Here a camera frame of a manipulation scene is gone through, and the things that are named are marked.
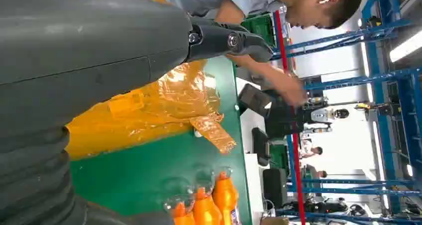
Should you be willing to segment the person's hand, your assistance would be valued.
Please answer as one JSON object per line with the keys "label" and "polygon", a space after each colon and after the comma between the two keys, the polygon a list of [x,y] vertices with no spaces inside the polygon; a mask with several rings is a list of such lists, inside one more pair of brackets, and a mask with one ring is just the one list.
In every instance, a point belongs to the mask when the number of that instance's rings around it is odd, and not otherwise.
{"label": "person's hand", "polygon": [[281,81],[280,93],[294,107],[300,107],[307,101],[303,84],[297,78],[285,77]]}

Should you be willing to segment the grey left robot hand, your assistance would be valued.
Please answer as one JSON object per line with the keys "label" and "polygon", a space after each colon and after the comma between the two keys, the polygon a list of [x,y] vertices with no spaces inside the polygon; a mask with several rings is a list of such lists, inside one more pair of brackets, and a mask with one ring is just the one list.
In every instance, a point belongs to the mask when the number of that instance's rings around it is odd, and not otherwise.
{"label": "grey left robot hand", "polygon": [[273,52],[241,26],[152,0],[0,0],[0,138],[61,130],[182,63],[226,54]]}

